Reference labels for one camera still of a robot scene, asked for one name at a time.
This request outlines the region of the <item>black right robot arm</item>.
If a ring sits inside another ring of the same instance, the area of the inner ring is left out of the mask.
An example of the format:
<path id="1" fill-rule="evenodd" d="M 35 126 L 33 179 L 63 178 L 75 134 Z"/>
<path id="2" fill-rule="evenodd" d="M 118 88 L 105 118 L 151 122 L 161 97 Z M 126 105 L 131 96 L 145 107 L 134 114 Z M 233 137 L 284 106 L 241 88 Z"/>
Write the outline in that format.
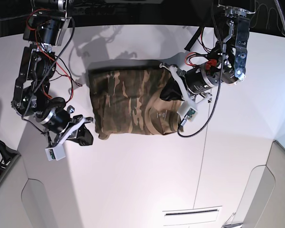
<path id="1" fill-rule="evenodd" d="M 92 117 L 72 117 L 74 107 L 62 97 L 49 95 L 50 82 L 59 67 L 60 55 L 51 50 L 61 46 L 64 34 L 72 18 L 71 0 L 33 0 L 32 12 L 26 19 L 23 39 L 30 42 L 23 50 L 19 75 L 15 82 L 11 106 L 22 120 L 33 116 L 44 129 L 50 147 L 66 140 L 89 146 L 93 136 L 85 124 Z"/>

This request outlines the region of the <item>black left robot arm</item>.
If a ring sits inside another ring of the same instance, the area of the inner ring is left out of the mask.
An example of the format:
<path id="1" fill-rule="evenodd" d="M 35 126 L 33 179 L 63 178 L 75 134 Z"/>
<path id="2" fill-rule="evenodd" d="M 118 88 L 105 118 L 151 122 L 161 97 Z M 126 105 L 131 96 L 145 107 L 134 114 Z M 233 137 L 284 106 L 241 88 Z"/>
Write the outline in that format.
<path id="1" fill-rule="evenodd" d="M 220 83 L 235 84 L 246 77 L 247 42 L 250 32 L 249 14 L 255 12 L 253 0 L 216 0 L 211 9 L 214 33 L 217 38 L 213 49 L 205 54 L 191 52 L 185 63 L 189 71 L 178 69 L 177 73 L 189 97 L 205 95 Z"/>

